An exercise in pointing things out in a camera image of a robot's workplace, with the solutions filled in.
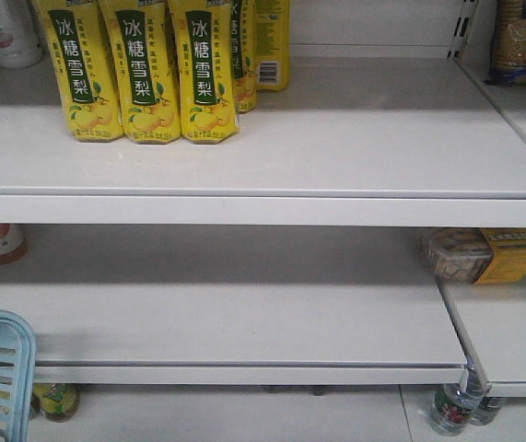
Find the plastic food package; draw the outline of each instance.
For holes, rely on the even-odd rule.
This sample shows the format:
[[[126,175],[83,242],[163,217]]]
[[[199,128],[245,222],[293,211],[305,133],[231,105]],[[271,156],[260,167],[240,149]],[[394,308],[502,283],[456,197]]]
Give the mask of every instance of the plastic food package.
[[[479,228],[422,228],[418,241],[427,266],[443,281],[475,283],[494,258]]]
[[[34,0],[45,29],[66,125],[79,141],[123,135],[109,37],[97,0]]]
[[[169,0],[181,77],[181,131],[214,144],[239,130],[230,0]]]
[[[490,77],[526,85],[526,0],[498,0]]]
[[[168,39],[166,3],[99,0],[110,35],[123,129],[136,143],[181,136],[179,78]]]

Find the white floor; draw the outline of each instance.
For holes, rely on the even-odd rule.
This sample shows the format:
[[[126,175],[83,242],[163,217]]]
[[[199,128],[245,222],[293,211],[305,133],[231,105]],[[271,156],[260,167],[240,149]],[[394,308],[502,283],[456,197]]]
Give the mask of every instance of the white floor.
[[[29,442],[431,442],[448,440],[427,423],[433,387],[85,386],[78,413],[57,424],[38,415]],[[511,399],[485,427],[458,442],[526,441],[526,399]]]

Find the white bottle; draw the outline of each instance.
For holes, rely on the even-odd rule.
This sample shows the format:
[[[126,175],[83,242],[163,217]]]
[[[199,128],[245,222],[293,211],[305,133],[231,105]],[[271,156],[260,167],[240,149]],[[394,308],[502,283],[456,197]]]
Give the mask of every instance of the white bottle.
[[[0,0],[0,66],[25,67],[40,59],[27,0]]]

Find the yellow package label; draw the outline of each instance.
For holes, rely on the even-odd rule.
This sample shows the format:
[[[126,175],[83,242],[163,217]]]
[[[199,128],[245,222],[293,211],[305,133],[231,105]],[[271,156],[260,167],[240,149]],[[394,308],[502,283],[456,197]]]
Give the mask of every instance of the yellow package label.
[[[232,67],[240,113],[256,107],[255,20],[254,0],[232,0]]]
[[[256,0],[256,57],[259,89],[281,90],[291,76],[290,0]]]
[[[194,143],[238,131],[230,43],[231,0],[169,0],[181,77],[181,129]]]
[[[136,143],[181,136],[179,80],[164,0],[99,0],[111,41],[123,129]]]
[[[494,253],[476,284],[515,283],[526,275],[526,228],[481,228]]]
[[[68,128],[80,141],[123,135],[117,80],[99,4],[34,0],[50,47]]]

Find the green label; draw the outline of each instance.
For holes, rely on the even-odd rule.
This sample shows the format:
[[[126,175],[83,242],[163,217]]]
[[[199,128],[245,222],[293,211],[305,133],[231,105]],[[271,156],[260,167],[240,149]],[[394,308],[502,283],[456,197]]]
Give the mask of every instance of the green label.
[[[216,81],[212,46],[211,13],[187,12],[187,25],[193,50],[193,92],[195,104],[215,105]]]
[[[134,10],[117,11],[115,14],[125,47],[132,102],[140,106],[156,104],[146,44],[146,16],[142,11]]]
[[[461,425],[470,420],[472,411],[455,405],[445,394],[443,389],[437,390],[435,395],[435,407],[441,416],[456,425]]]
[[[64,67],[68,74],[68,84],[74,103],[90,104],[94,102],[91,84],[88,81],[87,67],[83,50],[76,31],[76,19],[71,11],[48,11],[53,28],[60,41]]]
[[[242,63],[242,0],[232,0],[230,36],[232,42],[234,78],[243,78],[245,72]]]

